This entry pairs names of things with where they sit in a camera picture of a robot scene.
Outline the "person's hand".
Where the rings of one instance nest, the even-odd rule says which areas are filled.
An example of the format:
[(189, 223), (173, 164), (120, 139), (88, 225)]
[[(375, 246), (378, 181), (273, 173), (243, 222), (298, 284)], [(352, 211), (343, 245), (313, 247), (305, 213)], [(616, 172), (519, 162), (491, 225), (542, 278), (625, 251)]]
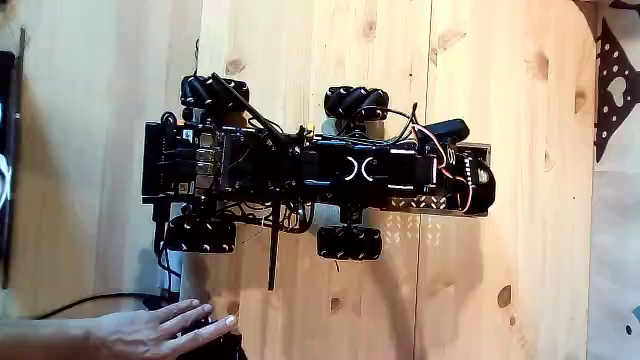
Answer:
[(93, 359), (176, 359), (237, 329), (238, 318), (228, 314), (200, 329), (187, 328), (208, 318), (213, 307), (188, 299), (157, 310), (117, 312), (91, 321)]

